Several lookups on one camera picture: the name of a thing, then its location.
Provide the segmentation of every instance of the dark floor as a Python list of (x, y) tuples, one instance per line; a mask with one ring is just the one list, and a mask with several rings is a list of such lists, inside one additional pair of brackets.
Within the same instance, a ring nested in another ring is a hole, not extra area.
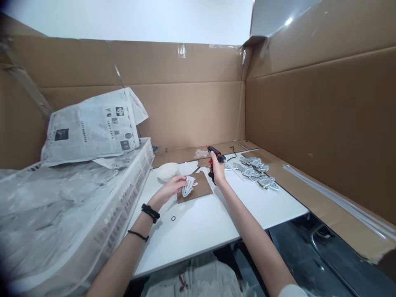
[[(310, 231), (321, 224), (312, 214), (267, 230), (298, 285), (321, 297), (396, 296), (396, 284), (375, 266), (361, 259), (342, 239), (326, 227), (314, 235), (318, 252), (310, 242)], [(214, 251), (238, 277), (247, 280), (258, 297), (268, 296), (265, 285), (242, 241)], [(326, 259), (344, 283), (323, 261)], [(139, 296), (148, 278), (132, 281), (125, 296)]]

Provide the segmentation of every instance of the black wristband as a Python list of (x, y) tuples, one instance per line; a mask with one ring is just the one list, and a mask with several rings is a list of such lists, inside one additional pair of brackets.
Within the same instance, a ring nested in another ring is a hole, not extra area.
[(143, 203), (141, 206), (141, 210), (148, 214), (152, 219), (153, 219), (153, 224), (157, 222), (157, 220), (160, 218), (160, 214), (153, 210), (149, 205), (146, 205)]
[(147, 240), (149, 240), (149, 237), (150, 237), (150, 236), (143, 237), (141, 234), (139, 234), (139, 233), (137, 233), (137, 232), (134, 232), (134, 231), (130, 231), (130, 230), (128, 230), (128, 233), (138, 235), (141, 239), (143, 239), (143, 240), (146, 241), (146, 242), (147, 242)]

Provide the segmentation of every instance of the white table surface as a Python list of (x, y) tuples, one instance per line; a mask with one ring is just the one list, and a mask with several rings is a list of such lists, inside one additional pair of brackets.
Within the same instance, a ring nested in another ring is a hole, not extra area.
[[(237, 157), (230, 160), (230, 164), (240, 163), (242, 153), (237, 153)], [(234, 154), (226, 155), (227, 159), (232, 156)], [(182, 163), (179, 166), (181, 175), (188, 175), (197, 169), (198, 161)], [(160, 219), (149, 233), (150, 239), (133, 278), (214, 250), (240, 238), (227, 212), (223, 195), (207, 176), (208, 168), (202, 167), (200, 170), (205, 172), (213, 194), (181, 204), (177, 204), (177, 197), (174, 195), (164, 204), (160, 210)], [(157, 179), (156, 171), (157, 169), (154, 169), (149, 173), (128, 230), (141, 213), (141, 205), (147, 203), (163, 185)], [(233, 171), (226, 171), (225, 175), (228, 183), (264, 229), (308, 212), (308, 209), (283, 188), (279, 191), (265, 190), (240, 175), (243, 177), (242, 181)]]

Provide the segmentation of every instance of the folded newspaper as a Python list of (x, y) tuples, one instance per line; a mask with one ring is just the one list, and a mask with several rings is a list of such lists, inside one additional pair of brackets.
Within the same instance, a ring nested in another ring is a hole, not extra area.
[(51, 114), (42, 166), (120, 156), (139, 147), (136, 125), (148, 118), (131, 88), (84, 100)]

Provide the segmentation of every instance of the white bowl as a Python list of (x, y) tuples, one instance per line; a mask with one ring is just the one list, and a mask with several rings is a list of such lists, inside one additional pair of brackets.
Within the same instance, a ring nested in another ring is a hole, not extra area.
[(177, 163), (166, 163), (157, 169), (157, 177), (163, 182), (168, 182), (177, 175), (180, 175), (179, 164)]

